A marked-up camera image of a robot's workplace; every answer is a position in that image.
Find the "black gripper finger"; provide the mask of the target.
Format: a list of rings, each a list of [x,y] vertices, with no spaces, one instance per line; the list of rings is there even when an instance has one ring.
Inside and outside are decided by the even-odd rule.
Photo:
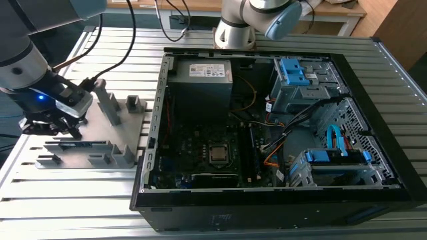
[[[82,117],[82,118],[74,118],[74,117],[63,117],[60,119],[62,121],[62,133],[71,134],[75,140],[80,140],[83,138],[82,132],[79,130],[80,126],[87,125],[88,120]]]
[[[19,121],[19,128],[24,135],[58,136],[58,127],[46,122],[31,121],[26,117]]]

